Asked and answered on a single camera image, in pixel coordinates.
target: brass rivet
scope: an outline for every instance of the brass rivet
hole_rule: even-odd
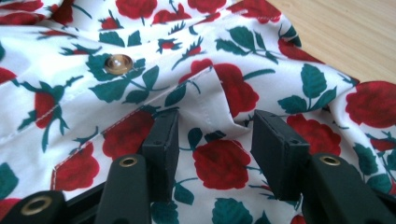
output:
[[[105,70],[112,75],[120,76],[129,72],[133,65],[134,63],[129,56],[115,54],[106,59]]]
[[[122,167],[129,167],[137,164],[137,159],[134,157],[124,158],[120,161],[120,166]]]
[[[323,163],[328,164],[328,165],[332,165],[332,166],[341,165],[341,162],[338,159],[336,159],[335,157],[332,157],[332,156],[322,156],[319,159]]]
[[[51,203],[51,197],[46,195],[38,196],[30,200],[26,205],[24,205],[21,213],[25,216],[35,215],[48,208]]]

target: metal snap button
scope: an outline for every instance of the metal snap button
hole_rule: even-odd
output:
[[[132,69],[134,63],[132,59],[124,54],[115,54],[108,57],[105,61],[105,70],[113,75],[119,76]]]

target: wooden surface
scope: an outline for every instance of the wooden surface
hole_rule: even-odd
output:
[[[396,0],[267,0],[303,49],[360,81],[396,84]]]

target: garment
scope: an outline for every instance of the garment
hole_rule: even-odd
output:
[[[250,154],[255,109],[396,194],[396,86],[308,55],[264,0],[2,1],[0,23],[0,219],[40,190],[70,199],[106,181],[170,109],[174,199],[151,206],[154,223],[304,221],[301,200],[275,200]],[[109,74],[115,54],[133,69]]]

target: gold grommet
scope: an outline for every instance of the gold grommet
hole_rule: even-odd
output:
[[[332,156],[322,156],[319,158],[323,163],[332,165],[332,166],[338,166],[341,165],[341,162],[336,159],[335,157]]]
[[[134,63],[129,56],[115,54],[106,59],[105,70],[112,75],[120,76],[129,72],[133,65]]]
[[[38,196],[30,200],[26,205],[21,209],[21,213],[25,216],[35,215],[37,213],[42,212],[44,209],[48,208],[52,203],[52,199],[49,196],[43,195]]]
[[[130,167],[137,164],[137,159],[134,157],[124,158],[120,161],[120,166],[122,167]]]

